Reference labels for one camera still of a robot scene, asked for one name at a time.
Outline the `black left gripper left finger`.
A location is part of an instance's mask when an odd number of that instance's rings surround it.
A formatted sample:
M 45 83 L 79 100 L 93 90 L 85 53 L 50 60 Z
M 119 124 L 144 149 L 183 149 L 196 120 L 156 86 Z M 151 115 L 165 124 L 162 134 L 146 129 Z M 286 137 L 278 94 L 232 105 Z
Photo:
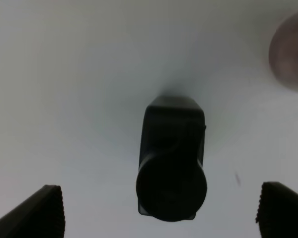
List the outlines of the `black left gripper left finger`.
M 0 218 L 0 238 L 63 238 L 62 189 L 45 185 Z

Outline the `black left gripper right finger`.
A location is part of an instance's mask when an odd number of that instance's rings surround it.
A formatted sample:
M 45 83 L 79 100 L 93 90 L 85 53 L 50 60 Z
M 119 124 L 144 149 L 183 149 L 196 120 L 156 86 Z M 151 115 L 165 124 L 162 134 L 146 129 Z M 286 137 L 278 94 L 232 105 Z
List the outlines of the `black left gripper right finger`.
M 298 193 L 280 182 L 264 182 L 255 221 L 263 238 L 298 238 Z

